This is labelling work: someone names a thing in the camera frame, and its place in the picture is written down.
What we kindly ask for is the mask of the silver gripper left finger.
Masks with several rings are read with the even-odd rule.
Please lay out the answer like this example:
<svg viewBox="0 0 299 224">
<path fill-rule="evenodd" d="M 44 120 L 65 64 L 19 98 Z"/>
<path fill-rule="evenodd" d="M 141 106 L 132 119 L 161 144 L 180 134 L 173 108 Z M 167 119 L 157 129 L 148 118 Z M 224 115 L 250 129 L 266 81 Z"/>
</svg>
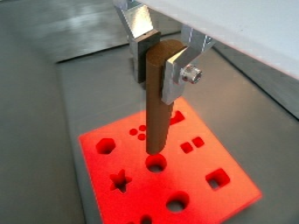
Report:
<svg viewBox="0 0 299 224">
<path fill-rule="evenodd" d="M 161 33 L 153 28 L 149 10 L 136 0 L 113 0 L 116 13 L 125 28 L 133 56 L 133 75 L 137 83 L 145 81 L 145 53 L 159 43 Z"/>
</svg>

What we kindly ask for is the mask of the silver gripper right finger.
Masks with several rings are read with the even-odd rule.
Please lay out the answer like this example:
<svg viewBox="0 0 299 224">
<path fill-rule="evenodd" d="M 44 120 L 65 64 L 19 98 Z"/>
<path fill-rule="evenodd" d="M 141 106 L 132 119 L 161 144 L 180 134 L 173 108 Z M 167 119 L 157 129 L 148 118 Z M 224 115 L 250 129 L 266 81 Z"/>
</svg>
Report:
<svg viewBox="0 0 299 224">
<path fill-rule="evenodd" d="M 192 61 L 215 45 L 216 40 L 188 25 L 181 27 L 181 42 L 185 47 L 165 61 L 163 77 L 163 102 L 169 105 L 183 95 L 187 82 L 195 84 L 201 70 Z"/>
</svg>

